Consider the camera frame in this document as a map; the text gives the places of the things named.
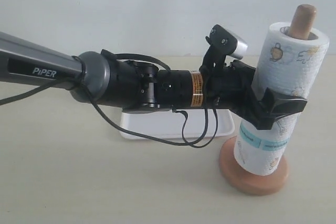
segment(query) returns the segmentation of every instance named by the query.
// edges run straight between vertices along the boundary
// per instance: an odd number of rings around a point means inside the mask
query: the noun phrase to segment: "beige table surface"
[[[161,59],[174,69],[202,61]],[[200,150],[125,140],[57,89],[0,106],[0,223],[336,223],[335,65],[327,56],[286,149],[286,186],[266,197],[243,195],[220,174],[227,137]],[[0,97],[29,89],[0,83]]]

